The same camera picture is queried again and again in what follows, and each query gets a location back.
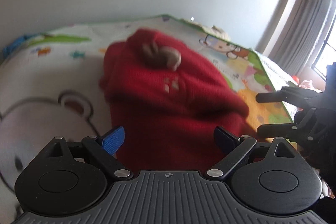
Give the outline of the red fleece garment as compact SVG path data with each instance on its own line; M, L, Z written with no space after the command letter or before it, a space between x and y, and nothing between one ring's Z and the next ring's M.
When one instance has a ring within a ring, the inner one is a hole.
M214 129L254 135L247 104L207 59L159 31L139 29L105 53L100 87L133 172L199 170L224 158Z

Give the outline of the colourful cartoon play mat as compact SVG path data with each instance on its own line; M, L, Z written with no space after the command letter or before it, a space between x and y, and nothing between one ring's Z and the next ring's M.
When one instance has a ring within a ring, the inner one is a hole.
M15 181L53 137L79 141L112 127L98 85L104 55L139 28L164 32L209 59L249 106L252 128L293 120L293 105L256 102L258 93L275 91L256 51L211 36L197 23L160 15L30 36L1 63L1 223L21 214Z

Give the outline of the grey window curtain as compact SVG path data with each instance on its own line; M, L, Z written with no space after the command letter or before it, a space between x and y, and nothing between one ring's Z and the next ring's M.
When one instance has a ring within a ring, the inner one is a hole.
M335 0L281 0L268 23L257 51L290 75L300 73L318 43Z

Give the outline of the beige folded cloth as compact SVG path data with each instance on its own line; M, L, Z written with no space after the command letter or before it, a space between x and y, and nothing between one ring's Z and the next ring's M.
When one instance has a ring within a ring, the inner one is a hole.
M228 35L228 33L226 33L220 27L217 27L215 25L213 25L212 27L201 25L201 28L205 33L207 33L211 36L214 36L216 38L226 40L226 41L229 41L229 42L231 41L231 37Z

